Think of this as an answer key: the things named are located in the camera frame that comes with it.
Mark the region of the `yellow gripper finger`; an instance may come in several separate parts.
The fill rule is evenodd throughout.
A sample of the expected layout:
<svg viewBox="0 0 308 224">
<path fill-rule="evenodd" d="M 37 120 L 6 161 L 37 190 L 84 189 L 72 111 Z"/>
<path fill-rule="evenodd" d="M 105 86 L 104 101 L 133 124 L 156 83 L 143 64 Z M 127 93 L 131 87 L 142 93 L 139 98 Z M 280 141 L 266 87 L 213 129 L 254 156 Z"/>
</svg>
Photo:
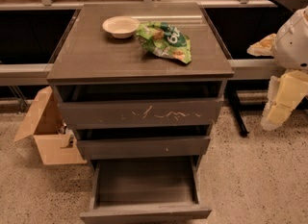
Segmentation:
<svg viewBox="0 0 308 224">
<path fill-rule="evenodd" d="M 268 102 L 261 119 L 262 128 L 272 131 L 281 127 L 307 95 L 307 73 L 287 70 L 280 77 L 272 76 L 269 80 Z"/>
<path fill-rule="evenodd" d="M 270 34 L 260 41 L 250 45 L 247 48 L 247 53 L 249 55 L 259 57 L 259 56 L 273 56 L 273 45 L 276 40 L 276 34 Z"/>
</svg>

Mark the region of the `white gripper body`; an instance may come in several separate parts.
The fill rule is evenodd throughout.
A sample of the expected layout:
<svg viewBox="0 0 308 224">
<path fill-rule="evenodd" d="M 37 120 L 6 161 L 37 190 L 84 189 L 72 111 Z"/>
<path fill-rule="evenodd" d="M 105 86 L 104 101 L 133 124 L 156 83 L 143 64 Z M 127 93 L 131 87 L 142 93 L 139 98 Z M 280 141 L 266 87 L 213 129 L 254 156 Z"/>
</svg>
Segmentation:
<svg viewBox="0 0 308 224">
<path fill-rule="evenodd" d="M 274 58 L 284 68 L 308 70 L 308 7 L 297 10 L 280 27 L 274 43 Z"/>
</svg>

